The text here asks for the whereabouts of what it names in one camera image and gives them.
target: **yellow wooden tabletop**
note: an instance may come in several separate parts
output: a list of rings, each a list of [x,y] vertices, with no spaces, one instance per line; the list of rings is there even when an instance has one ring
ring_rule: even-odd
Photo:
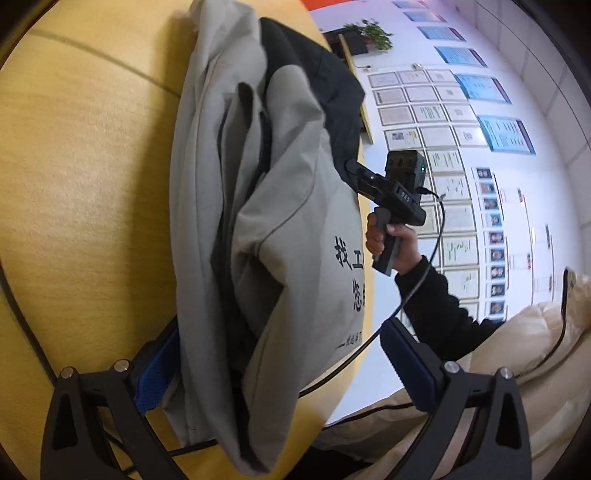
[[[247,3],[325,44],[299,0]],[[189,4],[60,0],[0,70],[0,257],[56,372],[132,358],[175,313],[168,168],[196,39]],[[362,199],[363,218],[368,208]],[[364,337],[372,279],[367,268]],[[358,366],[300,400],[267,478],[297,462]],[[51,392],[0,296],[0,443],[31,480]],[[178,447],[160,411],[148,418],[167,448]],[[218,447],[178,462],[190,479],[242,478]]]

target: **screw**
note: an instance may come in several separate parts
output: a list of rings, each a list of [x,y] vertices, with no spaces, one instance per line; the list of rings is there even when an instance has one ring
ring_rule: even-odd
[[[452,362],[451,360],[445,362],[443,364],[443,368],[445,369],[445,371],[447,373],[452,374],[452,375],[457,374],[461,370],[460,365],[458,365],[455,362]]]
[[[507,367],[502,367],[499,370],[499,373],[501,374],[501,376],[505,379],[505,380],[510,380],[511,378],[513,378],[513,372],[511,370],[509,370]]]
[[[117,360],[115,362],[115,364],[113,365],[113,368],[115,369],[116,372],[122,373],[122,372],[127,372],[127,369],[129,368],[129,360]]]
[[[72,375],[74,375],[74,369],[72,367],[65,367],[60,373],[60,377],[62,378],[70,378]]]

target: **folded gray garment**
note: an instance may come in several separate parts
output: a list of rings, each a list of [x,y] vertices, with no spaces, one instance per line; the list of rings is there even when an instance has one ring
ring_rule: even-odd
[[[191,17],[170,173],[181,381],[165,410],[182,444],[215,438],[240,472],[262,475],[300,390],[361,344],[359,205],[301,67],[273,74],[263,107],[254,10],[200,0]]]

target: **hand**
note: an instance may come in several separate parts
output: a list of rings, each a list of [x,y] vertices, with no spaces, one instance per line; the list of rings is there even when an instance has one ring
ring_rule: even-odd
[[[422,256],[418,252],[417,233],[406,225],[388,225],[388,234],[402,239],[400,253],[394,259],[394,270],[400,275],[406,275],[421,261]],[[374,213],[368,215],[368,231],[365,234],[365,246],[374,255],[384,251],[384,232],[378,228],[378,218]]]

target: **potted plant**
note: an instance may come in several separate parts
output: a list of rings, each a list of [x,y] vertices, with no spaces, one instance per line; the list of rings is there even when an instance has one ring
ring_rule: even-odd
[[[390,37],[393,33],[386,33],[382,27],[379,26],[379,22],[373,18],[370,20],[363,19],[359,24],[346,24],[345,27],[356,26],[359,28],[362,36],[366,43],[372,43],[380,51],[388,51],[392,48],[392,42]]]

